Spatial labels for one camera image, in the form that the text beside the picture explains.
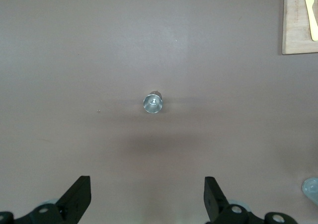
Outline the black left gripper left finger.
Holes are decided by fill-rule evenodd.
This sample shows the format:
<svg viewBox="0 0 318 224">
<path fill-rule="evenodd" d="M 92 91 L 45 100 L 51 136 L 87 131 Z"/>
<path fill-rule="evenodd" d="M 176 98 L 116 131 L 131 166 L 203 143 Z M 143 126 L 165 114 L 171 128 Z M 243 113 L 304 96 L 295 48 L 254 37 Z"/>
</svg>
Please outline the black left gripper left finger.
<svg viewBox="0 0 318 224">
<path fill-rule="evenodd" d="M 2 224 L 77 224 L 91 203 L 89 176 L 80 176 L 55 203 L 44 203 L 15 219 L 11 212 L 1 212 Z"/>
</svg>

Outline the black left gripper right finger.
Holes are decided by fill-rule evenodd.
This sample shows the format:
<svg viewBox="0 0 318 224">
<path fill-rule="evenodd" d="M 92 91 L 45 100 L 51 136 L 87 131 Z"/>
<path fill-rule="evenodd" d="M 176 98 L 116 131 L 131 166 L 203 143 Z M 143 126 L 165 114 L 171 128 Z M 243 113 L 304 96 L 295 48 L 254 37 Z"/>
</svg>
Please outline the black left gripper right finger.
<svg viewBox="0 0 318 224">
<path fill-rule="evenodd" d="M 294 224 L 289 215 L 269 212 L 263 219 L 239 204 L 230 204 L 214 177 L 205 177 L 204 204 L 210 224 Z"/>
</svg>

